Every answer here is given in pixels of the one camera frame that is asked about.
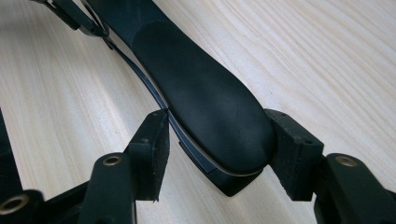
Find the wooden table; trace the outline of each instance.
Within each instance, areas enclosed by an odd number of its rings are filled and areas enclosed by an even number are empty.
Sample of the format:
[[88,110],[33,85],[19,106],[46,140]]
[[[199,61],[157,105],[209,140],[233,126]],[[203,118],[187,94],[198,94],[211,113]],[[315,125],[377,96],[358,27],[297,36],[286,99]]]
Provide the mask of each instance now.
[[[156,3],[233,72],[263,107],[364,161],[396,191],[395,1]],[[158,109],[103,40],[74,32],[39,4],[0,1],[0,106],[21,181],[47,199],[89,179]],[[140,223],[314,223],[270,168],[232,198],[198,171],[171,134],[159,203]]]

